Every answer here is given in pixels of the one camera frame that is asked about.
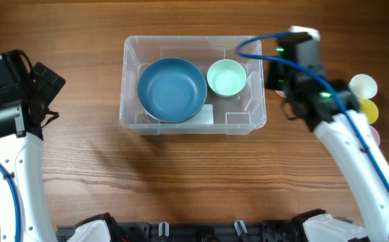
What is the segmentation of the cream cup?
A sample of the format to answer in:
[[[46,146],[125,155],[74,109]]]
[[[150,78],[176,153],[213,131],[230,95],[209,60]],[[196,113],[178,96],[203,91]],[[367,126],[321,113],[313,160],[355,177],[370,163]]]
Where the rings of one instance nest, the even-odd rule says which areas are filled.
[[[376,81],[366,74],[355,75],[348,84],[352,93],[361,99],[371,99],[378,92]]]

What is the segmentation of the pink cup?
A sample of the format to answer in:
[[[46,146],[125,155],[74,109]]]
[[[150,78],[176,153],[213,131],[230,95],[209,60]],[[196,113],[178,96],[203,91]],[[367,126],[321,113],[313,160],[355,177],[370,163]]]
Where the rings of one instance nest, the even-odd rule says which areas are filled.
[[[378,131],[373,126],[369,126],[369,129],[372,133],[372,136],[374,138],[376,145],[380,146],[380,135],[379,135]]]

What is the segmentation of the yellow cup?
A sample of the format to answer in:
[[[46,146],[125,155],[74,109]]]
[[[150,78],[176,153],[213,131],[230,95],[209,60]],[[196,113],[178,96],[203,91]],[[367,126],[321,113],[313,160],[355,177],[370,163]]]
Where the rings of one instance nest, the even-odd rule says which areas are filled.
[[[369,99],[358,99],[362,112],[367,116],[369,124],[373,124],[379,117],[377,105]]]

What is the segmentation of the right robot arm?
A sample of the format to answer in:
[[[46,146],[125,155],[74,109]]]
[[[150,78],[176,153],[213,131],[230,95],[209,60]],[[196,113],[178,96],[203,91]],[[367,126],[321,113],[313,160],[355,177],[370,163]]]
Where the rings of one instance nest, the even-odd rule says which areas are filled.
[[[369,130],[367,116],[340,79],[328,80],[319,41],[307,32],[271,34],[279,46],[265,87],[277,89],[293,119],[303,120],[337,163],[359,207],[364,226],[323,210],[294,218],[304,241],[389,241],[389,164]]]

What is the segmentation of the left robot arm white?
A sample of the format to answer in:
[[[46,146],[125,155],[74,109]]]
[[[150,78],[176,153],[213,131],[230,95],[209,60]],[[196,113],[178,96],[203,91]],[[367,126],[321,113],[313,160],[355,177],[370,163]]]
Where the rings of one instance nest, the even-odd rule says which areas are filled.
[[[22,50],[0,54],[0,236],[56,241],[42,178],[42,129],[65,80]]]

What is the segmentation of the dark blue bowl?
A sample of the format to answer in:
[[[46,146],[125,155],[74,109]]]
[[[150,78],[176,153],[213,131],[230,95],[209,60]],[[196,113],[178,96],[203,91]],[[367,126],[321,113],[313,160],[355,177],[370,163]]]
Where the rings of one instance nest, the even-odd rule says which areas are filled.
[[[201,110],[207,98],[207,83],[191,62],[163,58],[144,70],[139,78],[137,95],[143,109],[152,118],[179,123]]]

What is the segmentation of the white pink small bowl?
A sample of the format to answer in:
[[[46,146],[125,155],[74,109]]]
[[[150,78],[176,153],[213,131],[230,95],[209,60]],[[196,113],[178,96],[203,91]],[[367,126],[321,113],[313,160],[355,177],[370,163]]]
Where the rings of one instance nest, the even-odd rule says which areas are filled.
[[[275,92],[276,92],[276,94],[278,94],[280,97],[283,97],[283,98],[286,98],[286,97],[287,97],[287,96],[285,95],[285,93],[282,92],[282,91],[276,90]]]

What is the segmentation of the mint green small bowl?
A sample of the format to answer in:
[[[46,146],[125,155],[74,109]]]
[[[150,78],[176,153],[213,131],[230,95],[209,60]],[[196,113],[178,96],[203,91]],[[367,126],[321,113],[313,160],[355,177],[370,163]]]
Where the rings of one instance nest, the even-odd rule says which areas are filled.
[[[209,67],[207,82],[218,96],[232,97],[245,87],[247,73],[240,63],[231,59],[222,59]]]

